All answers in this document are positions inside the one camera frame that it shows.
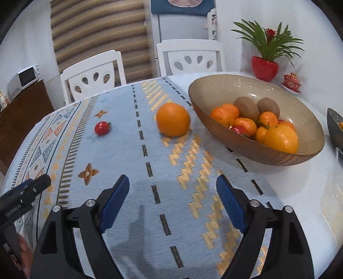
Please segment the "left hand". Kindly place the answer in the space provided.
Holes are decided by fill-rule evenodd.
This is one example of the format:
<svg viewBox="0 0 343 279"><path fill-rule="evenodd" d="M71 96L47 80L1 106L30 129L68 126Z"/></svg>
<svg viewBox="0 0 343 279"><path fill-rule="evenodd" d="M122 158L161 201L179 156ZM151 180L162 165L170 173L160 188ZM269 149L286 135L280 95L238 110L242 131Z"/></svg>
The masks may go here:
<svg viewBox="0 0 343 279"><path fill-rule="evenodd" d="M31 266L33 262L33 253L25 239L18 234L18 240L20 245L20 255L21 255L21 269L24 272L26 278L31 276Z"/></svg>

